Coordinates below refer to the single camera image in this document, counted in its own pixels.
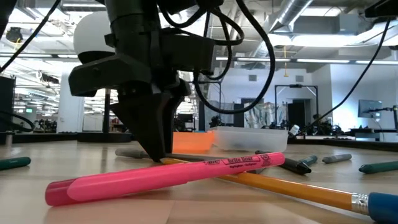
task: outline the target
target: black marker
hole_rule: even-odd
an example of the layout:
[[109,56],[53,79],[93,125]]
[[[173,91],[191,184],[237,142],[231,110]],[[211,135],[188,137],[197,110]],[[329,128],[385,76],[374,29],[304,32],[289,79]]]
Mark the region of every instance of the black marker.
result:
[[[256,151],[256,154],[264,154],[264,153],[266,152],[261,150]],[[312,171],[304,162],[295,161],[294,159],[289,159],[286,157],[285,157],[285,163],[280,165],[280,167],[300,175],[309,174]]]

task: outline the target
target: pillar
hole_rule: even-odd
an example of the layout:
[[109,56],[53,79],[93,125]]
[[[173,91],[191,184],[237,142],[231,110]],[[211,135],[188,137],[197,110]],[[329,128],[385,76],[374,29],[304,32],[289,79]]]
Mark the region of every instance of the pillar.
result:
[[398,50],[391,50],[394,60],[398,60]]
[[69,74],[72,69],[71,66],[64,66],[62,72],[57,133],[83,131],[85,99],[70,93]]

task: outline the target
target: ceiling light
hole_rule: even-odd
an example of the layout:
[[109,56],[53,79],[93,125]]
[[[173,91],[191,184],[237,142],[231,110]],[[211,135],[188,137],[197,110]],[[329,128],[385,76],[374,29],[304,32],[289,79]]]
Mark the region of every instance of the ceiling light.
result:
[[[361,65],[367,65],[369,64],[370,61],[367,60],[357,60],[355,63],[361,64]],[[398,65],[398,61],[373,61],[373,65]]]
[[60,58],[77,58],[77,55],[58,55]]
[[349,60],[328,60],[328,59],[297,59],[303,63],[349,63]]
[[103,4],[63,4],[63,7],[105,7]]
[[36,102],[36,101],[29,101],[28,103],[32,103],[32,104],[37,104],[37,105],[42,105],[42,102]]
[[298,35],[292,45],[301,47],[344,47],[352,43],[353,35]]
[[[12,57],[14,54],[1,53],[0,57]],[[50,54],[19,54],[18,57],[32,57],[32,58],[51,58]]]
[[[270,58],[249,58],[249,57],[240,57],[236,59],[239,62],[270,62]],[[276,62],[290,62],[289,58],[277,58]]]
[[218,60],[218,61],[226,61],[226,60],[228,60],[228,57],[216,57],[216,60]]

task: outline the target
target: blue eraser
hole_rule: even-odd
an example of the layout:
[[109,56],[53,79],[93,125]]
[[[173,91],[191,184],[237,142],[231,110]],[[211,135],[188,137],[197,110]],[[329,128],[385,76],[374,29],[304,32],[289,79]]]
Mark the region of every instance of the blue eraser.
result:
[[378,224],[398,224],[398,196],[370,193],[369,216]]

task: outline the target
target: ceiling duct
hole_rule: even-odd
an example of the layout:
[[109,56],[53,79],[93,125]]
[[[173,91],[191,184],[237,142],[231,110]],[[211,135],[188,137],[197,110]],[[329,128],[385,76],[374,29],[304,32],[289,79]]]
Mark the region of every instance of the ceiling duct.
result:
[[294,22],[313,0],[284,0],[280,5],[280,11],[270,15],[268,19],[269,32],[280,30],[281,32],[292,32]]

